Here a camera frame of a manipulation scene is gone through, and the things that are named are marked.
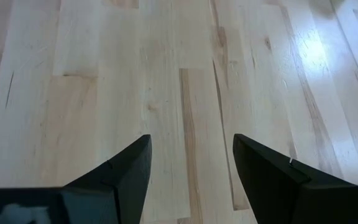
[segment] wooden floor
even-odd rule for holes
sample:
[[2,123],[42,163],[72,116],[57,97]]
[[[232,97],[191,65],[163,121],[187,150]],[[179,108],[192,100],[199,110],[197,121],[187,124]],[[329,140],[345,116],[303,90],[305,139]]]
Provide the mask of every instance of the wooden floor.
[[0,0],[0,187],[151,134],[143,223],[255,223],[234,133],[358,184],[358,0]]

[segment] black object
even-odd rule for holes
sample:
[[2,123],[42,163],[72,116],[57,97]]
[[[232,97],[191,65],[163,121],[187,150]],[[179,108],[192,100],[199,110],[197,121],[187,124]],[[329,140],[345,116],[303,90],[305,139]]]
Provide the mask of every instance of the black object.
[[0,189],[0,223],[139,224],[152,145],[143,135],[64,187]]
[[258,224],[358,223],[358,186],[235,134],[233,153]]

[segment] light maple floorboard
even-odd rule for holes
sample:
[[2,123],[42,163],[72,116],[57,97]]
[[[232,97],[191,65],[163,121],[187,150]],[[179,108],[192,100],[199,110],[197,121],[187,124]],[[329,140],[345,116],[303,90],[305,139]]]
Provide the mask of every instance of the light maple floorboard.
[[0,0],[0,187],[151,134],[141,223],[256,223],[235,133],[358,184],[358,0]]

